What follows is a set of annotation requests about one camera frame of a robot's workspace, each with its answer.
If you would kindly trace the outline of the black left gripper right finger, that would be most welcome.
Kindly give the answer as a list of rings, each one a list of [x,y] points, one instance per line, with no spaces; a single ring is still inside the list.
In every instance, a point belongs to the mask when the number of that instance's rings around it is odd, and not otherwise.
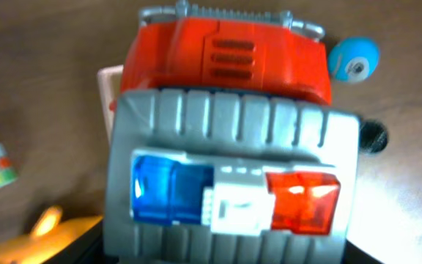
[[[350,241],[346,241],[342,264],[382,264],[379,260],[359,249]]]

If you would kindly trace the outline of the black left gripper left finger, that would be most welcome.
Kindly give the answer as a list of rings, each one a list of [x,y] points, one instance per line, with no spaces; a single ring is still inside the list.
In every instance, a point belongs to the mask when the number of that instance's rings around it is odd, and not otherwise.
[[[104,252],[103,222],[100,221],[43,264],[117,264],[118,262],[118,257],[108,256]]]

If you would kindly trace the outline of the red grey toy truck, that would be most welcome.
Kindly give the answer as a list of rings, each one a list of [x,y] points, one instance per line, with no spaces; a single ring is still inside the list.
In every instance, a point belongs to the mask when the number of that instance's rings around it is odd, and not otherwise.
[[[104,251],[121,263],[340,263],[360,118],[317,23],[178,1],[139,11],[113,104]]]

